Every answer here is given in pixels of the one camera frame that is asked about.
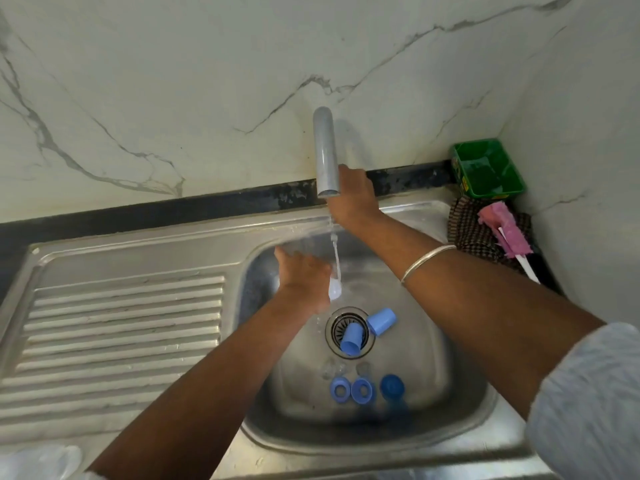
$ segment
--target metal faucet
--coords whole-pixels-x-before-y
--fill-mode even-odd
[[[335,154],[333,115],[328,107],[314,111],[314,140],[316,142],[316,186],[318,197],[340,195],[340,174]]]

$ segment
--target sink drain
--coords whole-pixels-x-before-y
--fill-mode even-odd
[[[357,359],[364,357],[364,355],[369,353],[373,347],[373,343],[376,341],[376,338],[369,332],[369,327],[365,321],[366,318],[367,314],[354,306],[345,306],[344,308],[336,310],[331,315],[326,323],[324,334],[326,337],[326,343],[334,354],[345,359]],[[356,356],[347,355],[340,350],[340,343],[344,337],[344,331],[347,330],[350,323],[359,323],[364,330],[360,354]]]

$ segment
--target green basket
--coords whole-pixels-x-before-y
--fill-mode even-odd
[[[518,170],[496,138],[454,144],[451,163],[460,191],[469,197],[503,200],[526,190]]]

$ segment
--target silver bangle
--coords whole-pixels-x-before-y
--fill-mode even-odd
[[[420,266],[426,263],[429,259],[436,256],[436,254],[440,254],[441,252],[446,251],[447,249],[456,249],[456,247],[453,244],[445,244],[444,246],[440,246],[439,248],[429,251],[427,254],[422,256],[420,259],[418,259],[418,261],[416,261],[411,266],[409,266],[409,269],[406,270],[404,276],[400,280],[400,284],[404,286],[404,282],[406,281],[406,279],[409,276],[411,276],[416,269],[418,269]]]

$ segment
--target light blue sleeve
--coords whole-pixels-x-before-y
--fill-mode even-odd
[[[564,480],[640,479],[640,332],[606,325],[542,382],[527,436]]]

